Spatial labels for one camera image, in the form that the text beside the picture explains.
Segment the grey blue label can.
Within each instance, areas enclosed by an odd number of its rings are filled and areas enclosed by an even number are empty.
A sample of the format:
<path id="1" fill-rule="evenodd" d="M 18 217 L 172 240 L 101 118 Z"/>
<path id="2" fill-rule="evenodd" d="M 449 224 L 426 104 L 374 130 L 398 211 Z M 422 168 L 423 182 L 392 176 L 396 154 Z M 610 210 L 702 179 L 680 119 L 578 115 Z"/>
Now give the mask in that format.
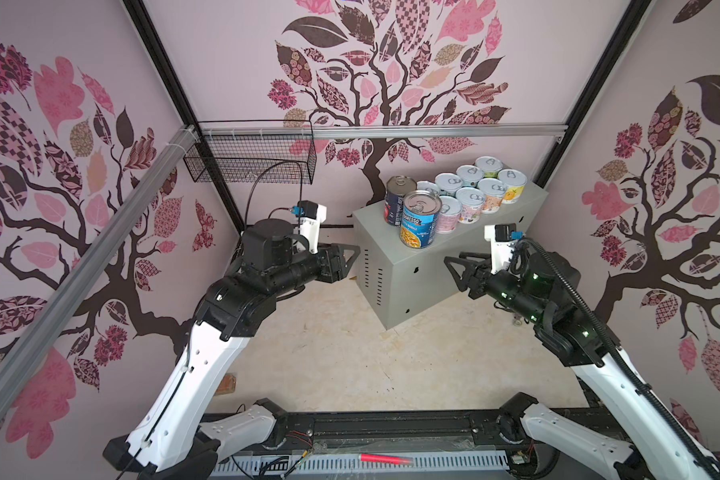
<path id="1" fill-rule="evenodd" d="M 441 189 L 439 188 L 439 186 L 436 185 L 434 182 L 430 182 L 430 181 L 418 181 L 417 189 L 428 191 L 430 193 L 433 193 L 434 195 L 441 194 Z"/>

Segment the pink orange label can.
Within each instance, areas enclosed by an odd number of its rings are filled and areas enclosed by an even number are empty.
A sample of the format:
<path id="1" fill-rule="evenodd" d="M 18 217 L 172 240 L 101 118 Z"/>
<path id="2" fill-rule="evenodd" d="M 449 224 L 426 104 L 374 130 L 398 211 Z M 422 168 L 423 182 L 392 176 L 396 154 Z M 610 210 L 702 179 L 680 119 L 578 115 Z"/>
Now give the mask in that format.
<path id="1" fill-rule="evenodd" d="M 463 187 L 455 193 L 455 198 L 461 204 L 458 222 L 461 224 L 476 223 L 483 211 L 486 201 L 485 194 L 477 188 Z"/>

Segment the blue Progresso soup can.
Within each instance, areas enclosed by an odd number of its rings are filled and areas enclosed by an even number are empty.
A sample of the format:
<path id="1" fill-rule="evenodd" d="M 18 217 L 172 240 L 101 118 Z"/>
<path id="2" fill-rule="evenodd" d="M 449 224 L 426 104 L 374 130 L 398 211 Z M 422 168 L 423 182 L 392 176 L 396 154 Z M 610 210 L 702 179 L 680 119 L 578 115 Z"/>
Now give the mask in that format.
<path id="1" fill-rule="evenodd" d="M 432 244 L 436 223 L 442 208 L 440 197 L 427 190 L 414 190 L 403 199 L 400 239 L 413 249 Z"/>

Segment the teal white label can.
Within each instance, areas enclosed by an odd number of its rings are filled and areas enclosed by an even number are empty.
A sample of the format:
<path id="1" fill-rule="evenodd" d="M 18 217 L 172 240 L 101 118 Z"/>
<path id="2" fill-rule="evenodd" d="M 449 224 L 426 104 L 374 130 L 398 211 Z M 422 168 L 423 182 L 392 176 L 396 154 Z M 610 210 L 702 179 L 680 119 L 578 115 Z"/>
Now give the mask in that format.
<path id="1" fill-rule="evenodd" d="M 463 187 L 476 188 L 478 183 L 485 178 L 482 169 L 475 165 L 461 165 L 457 168 L 456 174 L 462 181 Z"/>

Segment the green label can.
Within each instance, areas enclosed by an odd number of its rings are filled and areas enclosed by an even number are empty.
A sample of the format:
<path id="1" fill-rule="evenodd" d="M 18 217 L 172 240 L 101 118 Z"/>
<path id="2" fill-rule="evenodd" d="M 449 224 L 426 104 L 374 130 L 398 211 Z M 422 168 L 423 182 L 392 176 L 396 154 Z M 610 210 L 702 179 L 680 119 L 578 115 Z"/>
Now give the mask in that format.
<path id="1" fill-rule="evenodd" d="M 504 164 L 498 158 L 493 156 L 478 157 L 474 165 L 483 172 L 485 178 L 496 179 L 499 173 L 504 169 Z"/>

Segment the dark grey label can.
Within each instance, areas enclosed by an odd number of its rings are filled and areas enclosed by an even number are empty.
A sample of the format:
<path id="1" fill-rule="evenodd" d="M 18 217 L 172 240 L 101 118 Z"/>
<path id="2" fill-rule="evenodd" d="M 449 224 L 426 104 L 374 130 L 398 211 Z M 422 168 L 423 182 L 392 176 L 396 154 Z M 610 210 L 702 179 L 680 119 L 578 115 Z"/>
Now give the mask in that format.
<path id="1" fill-rule="evenodd" d="M 386 183 L 384 219 L 389 225 L 399 226 L 403 214 L 403 202 L 407 194 L 416 190 L 417 182 L 408 176 L 396 175 Z"/>

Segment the yellow label can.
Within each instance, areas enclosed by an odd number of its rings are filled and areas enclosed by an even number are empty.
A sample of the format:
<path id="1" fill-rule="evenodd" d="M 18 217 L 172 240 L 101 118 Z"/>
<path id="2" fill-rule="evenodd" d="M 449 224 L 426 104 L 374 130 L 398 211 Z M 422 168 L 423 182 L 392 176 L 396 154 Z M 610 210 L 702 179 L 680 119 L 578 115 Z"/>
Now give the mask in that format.
<path id="1" fill-rule="evenodd" d="M 503 204 L 516 203 L 527 184 L 527 176 L 516 169 L 503 169 L 499 172 L 498 179 L 506 187 Z"/>

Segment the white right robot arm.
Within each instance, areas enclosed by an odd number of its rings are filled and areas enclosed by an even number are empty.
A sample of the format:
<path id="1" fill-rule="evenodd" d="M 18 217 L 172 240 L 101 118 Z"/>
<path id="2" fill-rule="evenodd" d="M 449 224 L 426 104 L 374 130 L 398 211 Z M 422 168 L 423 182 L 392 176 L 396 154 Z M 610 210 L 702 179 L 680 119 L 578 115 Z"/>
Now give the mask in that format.
<path id="1" fill-rule="evenodd" d="M 612 439 L 518 393 L 500 409 L 505 440 L 543 442 L 607 479 L 720 479 L 720 459 L 672 415 L 615 335 L 577 291 L 580 273 L 528 244 L 506 253 L 462 253 L 444 264 L 459 291 L 488 296 L 528 321 L 536 339 L 588 386 L 625 432 Z"/>

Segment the light blue label can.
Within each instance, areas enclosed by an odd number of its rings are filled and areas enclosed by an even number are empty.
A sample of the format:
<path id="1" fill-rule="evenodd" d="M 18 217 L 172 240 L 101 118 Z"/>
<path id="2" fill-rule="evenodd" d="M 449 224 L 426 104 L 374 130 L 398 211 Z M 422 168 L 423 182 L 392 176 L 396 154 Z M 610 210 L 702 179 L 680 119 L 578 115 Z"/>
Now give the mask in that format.
<path id="1" fill-rule="evenodd" d="M 456 192 L 463 186 L 463 179 L 455 173 L 441 173 L 435 177 L 435 184 L 439 188 L 440 195 L 454 197 Z"/>

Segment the orange red label can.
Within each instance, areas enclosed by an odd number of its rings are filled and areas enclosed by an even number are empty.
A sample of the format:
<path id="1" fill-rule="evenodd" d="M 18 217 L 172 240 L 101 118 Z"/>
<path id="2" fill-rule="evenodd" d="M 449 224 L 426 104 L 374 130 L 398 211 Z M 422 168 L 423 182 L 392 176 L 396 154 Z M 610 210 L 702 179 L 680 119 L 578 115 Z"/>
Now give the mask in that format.
<path id="1" fill-rule="evenodd" d="M 483 214 L 493 214 L 500 210 L 507 185 L 497 178 L 483 178 L 477 188 L 484 194 L 485 202 L 482 207 Z"/>

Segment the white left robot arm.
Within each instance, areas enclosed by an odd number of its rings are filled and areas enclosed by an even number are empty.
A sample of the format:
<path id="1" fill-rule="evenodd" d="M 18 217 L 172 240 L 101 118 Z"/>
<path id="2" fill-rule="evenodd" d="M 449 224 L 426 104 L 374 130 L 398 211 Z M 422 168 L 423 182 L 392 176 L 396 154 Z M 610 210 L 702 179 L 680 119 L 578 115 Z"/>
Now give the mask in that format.
<path id="1" fill-rule="evenodd" d="M 103 456 L 112 467 L 140 479 L 206 479 L 219 462 L 269 439 L 278 422 L 272 407 L 254 404 L 211 422 L 203 417 L 230 366 L 279 302 L 311 281 L 348 276 L 359 247 L 322 244 L 319 227 L 312 219 L 298 227 L 265 219 L 241 234 L 240 256 L 199 302 L 158 398 L 129 435 L 106 445 Z"/>

